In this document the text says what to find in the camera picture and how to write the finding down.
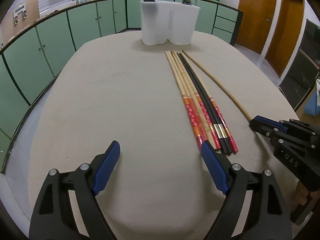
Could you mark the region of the person's right hand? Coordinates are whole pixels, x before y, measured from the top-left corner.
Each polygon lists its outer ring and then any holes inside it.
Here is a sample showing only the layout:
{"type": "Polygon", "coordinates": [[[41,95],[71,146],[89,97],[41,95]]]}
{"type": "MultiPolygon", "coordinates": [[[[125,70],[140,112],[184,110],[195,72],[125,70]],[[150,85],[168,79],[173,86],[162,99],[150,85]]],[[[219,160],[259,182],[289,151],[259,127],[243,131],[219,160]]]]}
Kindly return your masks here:
{"type": "Polygon", "coordinates": [[[295,204],[304,206],[308,201],[309,193],[310,191],[301,183],[301,181],[299,181],[293,194],[295,204]]]}

